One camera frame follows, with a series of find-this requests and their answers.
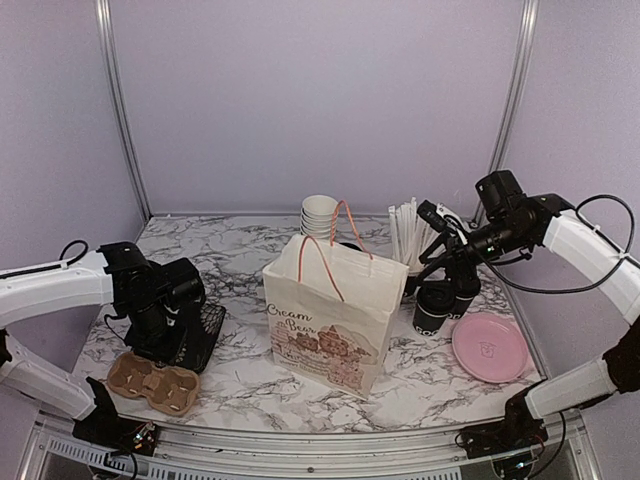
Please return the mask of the black floral tray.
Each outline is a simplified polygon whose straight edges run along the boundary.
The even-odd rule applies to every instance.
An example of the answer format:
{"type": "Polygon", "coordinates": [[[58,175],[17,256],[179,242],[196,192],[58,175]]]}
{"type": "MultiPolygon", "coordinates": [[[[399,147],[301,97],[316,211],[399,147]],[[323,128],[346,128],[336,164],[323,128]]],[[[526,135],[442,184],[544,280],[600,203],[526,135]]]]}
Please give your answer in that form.
{"type": "Polygon", "coordinates": [[[186,327],[186,336],[174,358],[175,366],[196,374],[206,369],[226,312],[224,306],[210,302],[191,304],[179,312],[178,320],[186,327]]]}

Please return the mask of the left aluminium frame post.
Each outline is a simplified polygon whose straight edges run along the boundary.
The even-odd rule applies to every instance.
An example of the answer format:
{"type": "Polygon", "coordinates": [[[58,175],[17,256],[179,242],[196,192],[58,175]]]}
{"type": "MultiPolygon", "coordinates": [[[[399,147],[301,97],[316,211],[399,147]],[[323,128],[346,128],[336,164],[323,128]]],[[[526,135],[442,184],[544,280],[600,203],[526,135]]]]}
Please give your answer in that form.
{"type": "Polygon", "coordinates": [[[144,186],[126,110],[126,102],[121,83],[115,35],[111,18],[111,2],[108,0],[96,0],[95,9],[107,84],[124,155],[124,161],[130,177],[138,209],[144,223],[147,223],[152,218],[152,211],[144,186]]]}

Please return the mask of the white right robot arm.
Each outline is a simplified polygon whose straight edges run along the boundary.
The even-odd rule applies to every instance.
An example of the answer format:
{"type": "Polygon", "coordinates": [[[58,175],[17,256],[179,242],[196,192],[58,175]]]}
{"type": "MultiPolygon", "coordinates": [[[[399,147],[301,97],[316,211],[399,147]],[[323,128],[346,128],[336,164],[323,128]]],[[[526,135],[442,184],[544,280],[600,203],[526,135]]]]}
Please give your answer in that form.
{"type": "Polygon", "coordinates": [[[569,296],[600,291],[622,315],[627,329],[617,343],[572,370],[546,380],[522,394],[514,410],[501,419],[495,438],[515,448],[534,431],[539,420],[574,407],[598,403],[612,395],[639,389],[639,261],[631,248],[636,219],[629,205],[612,194],[593,195],[572,204],[555,193],[526,194],[510,170],[494,171],[475,185],[485,212],[483,226],[469,230],[453,215],[423,201],[418,216],[440,235],[420,255],[424,279],[439,269],[461,278],[478,265],[488,267],[507,287],[531,295],[569,296]],[[599,200],[622,207],[629,220],[628,234],[618,245],[583,214],[599,200]],[[534,287],[517,283],[499,272],[505,255],[533,254],[542,248],[571,266],[583,278],[574,287],[534,287]]]}

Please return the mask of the aluminium frame post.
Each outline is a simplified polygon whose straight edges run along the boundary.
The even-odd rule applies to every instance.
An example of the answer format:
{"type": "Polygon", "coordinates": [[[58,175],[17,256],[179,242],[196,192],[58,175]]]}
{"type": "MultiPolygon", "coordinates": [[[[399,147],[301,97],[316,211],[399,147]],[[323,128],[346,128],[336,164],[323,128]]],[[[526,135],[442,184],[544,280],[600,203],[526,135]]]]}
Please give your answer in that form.
{"type": "Polygon", "coordinates": [[[535,29],[540,2],[522,2],[519,32],[516,42],[511,78],[508,84],[505,105],[489,164],[489,173],[500,170],[506,162],[507,151],[513,133],[516,116],[523,98],[528,70],[533,52],[535,29]]]}
{"type": "Polygon", "coordinates": [[[121,83],[115,35],[111,18],[111,2],[108,0],[96,0],[95,9],[107,84],[124,155],[124,161],[130,177],[138,209],[144,223],[147,223],[152,218],[152,211],[144,186],[126,110],[126,102],[121,83]]]}

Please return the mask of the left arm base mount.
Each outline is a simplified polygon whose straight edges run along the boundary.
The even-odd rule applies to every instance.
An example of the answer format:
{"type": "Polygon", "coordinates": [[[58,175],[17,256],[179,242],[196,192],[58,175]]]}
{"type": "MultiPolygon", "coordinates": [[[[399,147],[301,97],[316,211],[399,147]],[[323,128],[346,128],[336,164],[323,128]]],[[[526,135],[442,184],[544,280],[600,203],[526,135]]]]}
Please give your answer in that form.
{"type": "Polygon", "coordinates": [[[94,409],[85,419],[74,421],[72,436],[124,453],[151,457],[159,428],[153,422],[121,417],[104,384],[91,377],[86,380],[94,394],[94,409]]]}

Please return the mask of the aluminium table edge rail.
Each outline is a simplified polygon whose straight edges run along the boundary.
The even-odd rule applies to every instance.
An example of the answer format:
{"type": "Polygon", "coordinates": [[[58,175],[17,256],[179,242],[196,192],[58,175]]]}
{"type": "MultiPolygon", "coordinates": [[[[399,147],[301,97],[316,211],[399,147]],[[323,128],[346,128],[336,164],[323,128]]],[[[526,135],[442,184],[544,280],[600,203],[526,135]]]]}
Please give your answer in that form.
{"type": "Polygon", "coordinates": [[[20,479],[532,479],[602,476],[578,414],[546,423],[529,447],[471,458],[457,427],[294,434],[160,424],[149,455],[114,455],[73,437],[72,422],[39,412],[20,479]]]}

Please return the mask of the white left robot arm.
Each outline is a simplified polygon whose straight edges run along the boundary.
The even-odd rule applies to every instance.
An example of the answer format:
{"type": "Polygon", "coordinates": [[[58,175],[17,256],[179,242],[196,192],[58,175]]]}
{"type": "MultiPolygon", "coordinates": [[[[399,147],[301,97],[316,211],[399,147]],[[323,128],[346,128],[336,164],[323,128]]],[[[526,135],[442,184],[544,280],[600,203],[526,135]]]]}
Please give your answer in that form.
{"type": "MultiPolygon", "coordinates": [[[[186,258],[165,265],[146,259],[131,242],[86,248],[60,258],[1,274],[1,326],[84,306],[111,306],[130,322],[126,343],[143,356],[168,363],[188,337],[188,321],[199,316],[205,289],[186,258]]],[[[1,333],[1,381],[64,412],[86,420],[106,445],[125,438],[126,423],[110,409],[106,389],[81,379],[29,351],[7,331],[1,333]]]]}

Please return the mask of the brown cardboard cup carrier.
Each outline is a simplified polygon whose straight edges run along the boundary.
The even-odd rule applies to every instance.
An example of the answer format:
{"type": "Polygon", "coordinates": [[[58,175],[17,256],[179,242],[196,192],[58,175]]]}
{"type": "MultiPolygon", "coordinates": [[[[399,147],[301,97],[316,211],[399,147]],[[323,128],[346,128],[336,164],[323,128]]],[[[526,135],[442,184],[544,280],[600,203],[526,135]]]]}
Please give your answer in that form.
{"type": "Polygon", "coordinates": [[[145,398],[152,409],[164,414],[184,416],[197,399],[200,377],[181,367],[158,367],[151,360],[127,352],[109,370],[107,386],[125,398],[145,398]]]}

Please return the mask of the black cup holding straws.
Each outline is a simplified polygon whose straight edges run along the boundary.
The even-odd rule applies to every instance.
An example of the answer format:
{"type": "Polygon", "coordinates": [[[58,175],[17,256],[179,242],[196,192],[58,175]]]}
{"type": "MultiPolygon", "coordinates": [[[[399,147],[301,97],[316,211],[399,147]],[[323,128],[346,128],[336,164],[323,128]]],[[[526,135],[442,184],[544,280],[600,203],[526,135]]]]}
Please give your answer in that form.
{"type": "Polygon", "coordinates": [[[403,296],[411,297],[415,294],[416,290],[421,284],[421,279],[418,274],[410,274],[407,276],[403,296]]]}

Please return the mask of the pink plastic plate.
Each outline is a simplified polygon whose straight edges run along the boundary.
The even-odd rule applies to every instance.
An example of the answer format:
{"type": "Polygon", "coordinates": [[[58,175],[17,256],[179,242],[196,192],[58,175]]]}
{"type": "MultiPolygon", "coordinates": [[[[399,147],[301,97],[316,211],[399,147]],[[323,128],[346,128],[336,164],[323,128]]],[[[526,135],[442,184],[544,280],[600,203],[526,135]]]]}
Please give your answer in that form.
{"type": "Polygon", "coordinates": [[[519,328],[489,313],[471,314],[459,320],[452,332],[452,348],[467,373],[492,384],[517,380],[529,358],[519,328]]]}

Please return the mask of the black takeout coffee cup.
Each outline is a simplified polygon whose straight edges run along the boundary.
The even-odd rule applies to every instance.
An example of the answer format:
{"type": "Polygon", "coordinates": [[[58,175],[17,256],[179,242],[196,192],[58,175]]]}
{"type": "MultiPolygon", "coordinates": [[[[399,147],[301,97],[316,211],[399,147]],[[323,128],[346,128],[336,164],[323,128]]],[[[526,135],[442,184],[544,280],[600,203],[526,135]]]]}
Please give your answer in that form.
{"type": "Polygon", "coordinates": [[[448,313],[432,314],[417,308],[414,312],[412,326],[414,331],[423,337],[435,337],[442,325],[450,318],[448,313]]]}
{"type": "Polygon", "coordinates": [[[459,296],[456,295],[454,298],[454,303],[452,306],[452,309],[449,313],[449,317],[451,319],[460,319],[462,318],[469,306],[471,305],[471,303],[474,301],[475,297],[474,296],[459,296]]]}

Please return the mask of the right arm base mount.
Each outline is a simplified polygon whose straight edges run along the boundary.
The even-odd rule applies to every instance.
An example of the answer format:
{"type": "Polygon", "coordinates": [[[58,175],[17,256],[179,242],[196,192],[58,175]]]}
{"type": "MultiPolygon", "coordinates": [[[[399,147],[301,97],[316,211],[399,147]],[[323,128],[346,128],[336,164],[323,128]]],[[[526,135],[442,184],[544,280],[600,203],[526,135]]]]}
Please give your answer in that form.
{"type": "Polygon", "coordinates": [[[521,392],[506,402],[501,420],[465,427],[454,442],[465,450],[469,459],[475,459],[542,446],[547,440],[544,422],[533,418],[521,392]]]}

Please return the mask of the black coffee cup lid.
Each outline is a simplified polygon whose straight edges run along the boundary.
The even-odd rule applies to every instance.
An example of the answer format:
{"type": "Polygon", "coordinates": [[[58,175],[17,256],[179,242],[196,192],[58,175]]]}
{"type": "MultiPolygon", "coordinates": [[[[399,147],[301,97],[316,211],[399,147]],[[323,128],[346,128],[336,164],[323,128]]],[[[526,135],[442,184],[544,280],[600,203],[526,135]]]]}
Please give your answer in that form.
{"type": "Polygon", "coordinates": [[[481,290],[481,281],[476,273],[472,275],[459,274],[453,280],[454,292],[457,300],[472,301],[481,290]]]}

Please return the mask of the white paper takeout bag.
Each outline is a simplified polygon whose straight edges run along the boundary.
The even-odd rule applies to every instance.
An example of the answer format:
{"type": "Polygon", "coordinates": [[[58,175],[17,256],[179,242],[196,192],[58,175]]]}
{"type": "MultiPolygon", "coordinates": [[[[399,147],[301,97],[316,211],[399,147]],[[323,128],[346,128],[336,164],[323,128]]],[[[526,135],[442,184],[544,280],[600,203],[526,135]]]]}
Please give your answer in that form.
{"type": "Polygon", "coordinates": [[[365,399],[381,372],[408,268],[296,234],[262,270],[274,362],[365,399]]]}

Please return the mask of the right aluminium frame post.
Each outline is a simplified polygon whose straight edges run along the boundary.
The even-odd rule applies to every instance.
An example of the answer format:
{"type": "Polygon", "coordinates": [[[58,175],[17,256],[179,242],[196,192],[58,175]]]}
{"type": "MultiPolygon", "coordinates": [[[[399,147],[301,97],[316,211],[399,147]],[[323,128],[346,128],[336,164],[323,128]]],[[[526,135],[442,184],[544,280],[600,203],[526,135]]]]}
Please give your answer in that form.
{"type": "Polygon", "coordinates": [[[511,78],[508,84],[505,105],[489,164],[489,173],[500,170],[506,162],[507,151],[513,133],[516,116],[523,98],[528,70],[533,52],[535,29],[540,2],[522,2],[519,32],[516,42],[511,78]]]}

